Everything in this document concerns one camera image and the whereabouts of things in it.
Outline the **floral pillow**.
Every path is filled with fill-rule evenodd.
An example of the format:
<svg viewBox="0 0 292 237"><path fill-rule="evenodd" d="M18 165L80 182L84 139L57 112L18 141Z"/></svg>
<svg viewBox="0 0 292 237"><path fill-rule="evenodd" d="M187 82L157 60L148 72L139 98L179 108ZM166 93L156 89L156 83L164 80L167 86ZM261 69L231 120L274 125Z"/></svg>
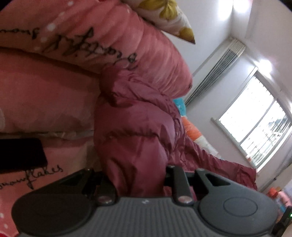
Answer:
<svg viewBox="0 0 292 237"><path fill-rule="evenodd" d="M124 3L160 30L195 44L189 20L175 0L127 0Z"/></svg>

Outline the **pink folded blanket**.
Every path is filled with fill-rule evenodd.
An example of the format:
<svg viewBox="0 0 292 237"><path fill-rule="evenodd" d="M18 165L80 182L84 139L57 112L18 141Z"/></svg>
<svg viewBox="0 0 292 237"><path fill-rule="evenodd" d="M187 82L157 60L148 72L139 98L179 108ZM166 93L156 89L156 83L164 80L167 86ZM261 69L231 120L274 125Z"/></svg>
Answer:
<svg viewBox="0 0 292 237"><path fill-rule="evenodd" d="M91 130L104 68L171 98L192 75L162 31L121 1L1 1L1 132Z"/></svg>

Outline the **bright window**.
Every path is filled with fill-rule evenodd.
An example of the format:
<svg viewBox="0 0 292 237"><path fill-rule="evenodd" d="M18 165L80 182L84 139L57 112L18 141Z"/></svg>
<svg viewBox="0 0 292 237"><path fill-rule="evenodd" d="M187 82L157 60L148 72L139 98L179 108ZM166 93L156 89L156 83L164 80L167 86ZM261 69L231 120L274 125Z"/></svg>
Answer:
<svg viewBox="0 0 292 237"><path fill-rule="evenodd" d="M291 130L291 112L257 69L225 111L212 121L256 170L269 162Z"/></svg>

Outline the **black phone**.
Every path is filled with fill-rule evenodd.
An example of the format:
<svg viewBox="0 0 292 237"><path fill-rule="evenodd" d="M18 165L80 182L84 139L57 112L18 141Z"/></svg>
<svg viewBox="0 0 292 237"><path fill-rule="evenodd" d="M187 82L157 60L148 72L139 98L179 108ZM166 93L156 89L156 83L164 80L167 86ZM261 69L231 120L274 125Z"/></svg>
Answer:
<svg viewBox="0 0 292 237"><path fill-rule="evenodd" d="M42 168L48 164L38 138L1 139L0 146L1 174Z"/></svg>

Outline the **maroon down jacket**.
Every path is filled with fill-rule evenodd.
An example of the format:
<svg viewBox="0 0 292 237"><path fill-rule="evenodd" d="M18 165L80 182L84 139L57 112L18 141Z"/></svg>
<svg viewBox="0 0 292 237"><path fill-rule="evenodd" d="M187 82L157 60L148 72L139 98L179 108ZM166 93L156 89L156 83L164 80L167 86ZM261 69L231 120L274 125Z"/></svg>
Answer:
<svg viewBox="0 0 292 237"><path fill-rule="evenodd" d="M107 68L101 74L94 146L103 172L120 196L163 197L168 165L209 170L256 189L253 168L219 159L187 135L167 95L134 72Z"/></svg>

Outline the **colourful rolled quilt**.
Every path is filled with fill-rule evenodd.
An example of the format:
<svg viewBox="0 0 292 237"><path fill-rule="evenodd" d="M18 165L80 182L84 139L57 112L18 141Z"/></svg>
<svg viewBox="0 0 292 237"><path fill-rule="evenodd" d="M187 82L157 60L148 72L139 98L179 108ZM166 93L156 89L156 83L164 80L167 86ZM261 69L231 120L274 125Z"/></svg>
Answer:
<svg viewBox="0 0 292 237"><path fill-rule="evenodd" d="M208 142L208 140L203 136L198 128L188 120L187 110L183 98L173 99L173 102L179 110L186 133L191 138L191 140L198 144L198 146L202 150L205 150L208 154L217 158L221 158L221 155L219 155L218 151Z"/></svg>

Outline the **pink printed bed sheet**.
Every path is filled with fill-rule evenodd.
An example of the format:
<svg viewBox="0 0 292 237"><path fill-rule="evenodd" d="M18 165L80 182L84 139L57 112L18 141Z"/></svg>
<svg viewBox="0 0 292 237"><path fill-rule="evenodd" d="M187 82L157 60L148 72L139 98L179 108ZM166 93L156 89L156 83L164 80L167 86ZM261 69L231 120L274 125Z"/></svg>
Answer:
<svg viewBox="0 0 292 237"><path fill-rule="evenodd" d="M1 175L1 236L17 236L11 217L15 201L36 189L97 164L92 137L75 140L42 138L48 165L32 171Z"/></svg>

